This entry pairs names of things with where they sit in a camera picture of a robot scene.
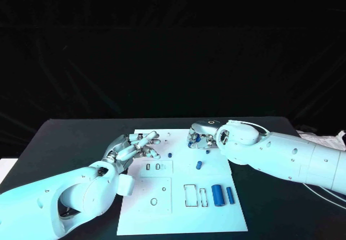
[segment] white paper sheet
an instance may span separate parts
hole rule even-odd
[[[153,130],[160,134],[162,143],[152,147],[162,158],[159,161],[137,158],[129,168],[127,174],[134,176],[136,183],[133,195],[123,198],[117,235],[248,231],[230,162],[219,149],[212,148],[209,154],[205,150],[191,149],[188,129],[143,129],[134,133]],[[198,161],[202,161],[201,170],[196,169]],[[198,206],[186,207],[188,184],[196,185]],[[222,186],[222,207],[214,203],[215,184]],[[235,204],[230,204],[227,187],[232,188]],[[202,207],[201,189],[207,192],[208,207]]]

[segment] cylindrical object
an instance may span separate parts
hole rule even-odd
[[[198,162],[196,162],[196,169],[199,170],[201,167],[202,167],[202,161],[198,161]]]
[[[217,207],[222,207],[225,205],[225,199],[222,194],[222,186],[219,184],[211,186],[214,204]]]
[[[227,189],[230,203],[235,204],[235,199],[234,199],[234,194],[232,194],[231,187],[228,186],[225,189]]]

